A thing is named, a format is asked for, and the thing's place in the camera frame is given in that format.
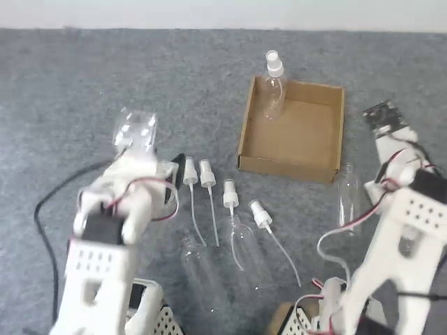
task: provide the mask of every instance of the white plastic part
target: white plastic part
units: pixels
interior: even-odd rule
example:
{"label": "white plastic part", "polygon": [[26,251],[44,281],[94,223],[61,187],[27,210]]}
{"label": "white plastic part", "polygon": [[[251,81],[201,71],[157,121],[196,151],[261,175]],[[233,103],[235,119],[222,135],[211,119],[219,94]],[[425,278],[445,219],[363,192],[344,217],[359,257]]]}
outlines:
{"label": "white plastic part", "polygon": [[135,246],[71,240],[64,296],[50,335],[123,334],[136,259]]}
{"label": "white plastic part", "polygon": [[183,184],[194,185],[198,181],[197,171],[194,167],[194,160],[192,157],[186,157],[184,165]]}
{"label": "white plastic part", "polygon": [[272,217],[264,210],[259,200],[252,200],[250,202],[250,209],[253,212],[254,220],[259,228],[267,228],[272,224]]}
{"label": "white plastic part", "polygon": [[138,309],[132,313],[130,320],[126,322],[126,334],[146,335],[156,328],[156,319],[163,306],[163,290],[155,281],[146,281],[135,278],[134,284],[145,286]]}
{"label": "white plastic part", "polygon": [[276,50],[267,51],[265,59],[267,59],[267,71],[270,76],[281,77],[284,74],[284,67]]}
{"label": "white plastic part", "polygon": [[[410,188],[393,193],[389,209],[382,214],[362,265],[341,300],[335,332],[354,335],[368,297],[388,279],[399,292],[427,294],[432,286],[442,250],[447,243],[447,206]],[[409,256],[401,254],[405,228],[419,231]],[[422,334],[430,300],[399,298],[396,334]]]}
{"label": "white plastic part", "polygon": [[395,180],[401,187],[411,184],[415,175],[416,169],[413,166],[398,161],[390,162],[386,168],[386,178]]}
{"label": "white plastic part", "polygon": [[169,306],[163,306],[156,320],[154,332],[150,334],[169,335],[169,333],[171,335],[183,335],[182,328],[180,328],[174,319],[173,310]]}
{"label": "white plastic part", "polygon": [[210,188],[216,185],[216,178],[211,170],[210,161],[203,159],[200,161],[200,182],[203,188]]}
{"label": "white plastic part", "polygon": [[223,183],[223,206],[229,209],[234,209],[239,206],[235,181],[232,179],[227,179]]}

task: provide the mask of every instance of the plastic bottle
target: plastic bottle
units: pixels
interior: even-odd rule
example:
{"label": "plastic bottle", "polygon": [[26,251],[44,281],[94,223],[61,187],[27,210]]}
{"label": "plastic bottle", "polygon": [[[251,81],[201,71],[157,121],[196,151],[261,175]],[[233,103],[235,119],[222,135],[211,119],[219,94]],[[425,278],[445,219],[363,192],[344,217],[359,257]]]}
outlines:
{"label": "plastic bottle", "polygon": [[270,50],[265,54],[265,58],[267,73],[263,77],[261,87],[261,109],[268,119],[276,119],[284,108],[287,79],[278,52]]}
{"label": "plastic bottle", "polygon": [[[347,163],[340,171],[338,189],[338,226],[342,227],[360,215],[360,180],[354,172],[352,163]],[[360,226],[354,228],[359,232]]]}
{"label": "plastic bottle", "polygon": [[182,242],[182,265],[202,312],[205,317],[212,314],[222,319],[230,311],[230,303],[207,249],[192,235]]}
{"label": "plastic bottle", "polygon": [[272,277],[265,263],[256,238],[247,225],[240,222],[239,216],[228,217],[227,231],[231,253],[235,261],[245,293],[259,291],[272,285]]}

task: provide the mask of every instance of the white spray nozzle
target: white spray nozzle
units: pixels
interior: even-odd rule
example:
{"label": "white spray nozzle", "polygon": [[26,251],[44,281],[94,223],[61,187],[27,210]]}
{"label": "white spray nozzle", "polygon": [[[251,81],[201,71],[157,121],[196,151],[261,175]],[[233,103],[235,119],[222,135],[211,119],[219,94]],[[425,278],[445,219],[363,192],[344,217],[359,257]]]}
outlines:
{"label": "white spray nozzle", "polygon": [[200,161],[200,182],[204,188],[216,185],[216,178],[212,173],[210,161],[207,159]]}
{"label": "white spray nozzle", "polygon": [[223,206],[230,209],[239,206],[235,181],[232,179],[223,182]]}
{"label": "white spray nozzle", "polygon": [[269,230],[269,225],[273,222],[273,220],[269,213],[267,213],[267,211],[263,208],[259,200],[252,200],[250,202],[250,209],[253,212],[254,220],[258,227]]}
{"label": "white spray nozzle", "polygon": [[186,157],[186,163],[184,165],[183,184],[194,185],[197,183],[197,171],[194,167],[194,160],[192,157]]}
{"label": "white spray nozzle", "polygon": [[284,67],[282,66],[281,59],[279,59],[276,50],[267,51],[265,59],[267,59],[267,70],[269,75],[272,77],[280,77],[284,74]]}

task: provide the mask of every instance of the open cardboard box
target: open cardboard box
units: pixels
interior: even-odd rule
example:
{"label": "open cardboard box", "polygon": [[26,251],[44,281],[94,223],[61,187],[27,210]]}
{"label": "open cardboard box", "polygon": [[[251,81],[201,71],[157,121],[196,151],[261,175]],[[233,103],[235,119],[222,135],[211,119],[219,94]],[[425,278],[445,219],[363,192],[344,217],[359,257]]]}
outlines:
{"label": "open cardboard box", "polygon": [[288,81],[284,111],[269,120],[260,110],[261,81],[251,81],[237,168],[330,183],[342,155],[344,89]]}

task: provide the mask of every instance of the robotic arm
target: robotic arm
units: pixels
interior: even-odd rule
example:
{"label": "robotic arm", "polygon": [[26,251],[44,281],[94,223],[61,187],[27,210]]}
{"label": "robotic arm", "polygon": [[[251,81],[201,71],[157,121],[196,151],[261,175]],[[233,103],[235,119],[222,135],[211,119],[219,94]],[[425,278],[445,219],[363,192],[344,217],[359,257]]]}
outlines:
{"label": "robotic arm", "polygon": [[[184,165],[184,155],[179,160]],[[127,149],[79,192],[64,294],[50,335],[153,333],[163,295],[155,282],[134,280],[137,247],[149,223],[177,213],[179,170],[153,151]],[[143,289],[137,312],[129,315],[135,286]]]}

